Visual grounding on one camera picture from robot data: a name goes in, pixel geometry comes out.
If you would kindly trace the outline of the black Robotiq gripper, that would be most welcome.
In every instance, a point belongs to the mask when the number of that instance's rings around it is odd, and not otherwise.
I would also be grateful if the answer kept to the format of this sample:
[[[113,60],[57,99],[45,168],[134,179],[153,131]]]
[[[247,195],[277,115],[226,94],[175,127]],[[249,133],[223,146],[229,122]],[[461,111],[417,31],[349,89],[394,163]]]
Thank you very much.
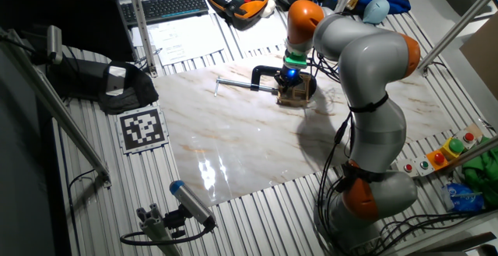
[[[305,96],[306,86],[301,84],[300,70],[283,66],[276,74],[275,81],[278,84],[279,92],[286,93],[289,87],[293,96]]]

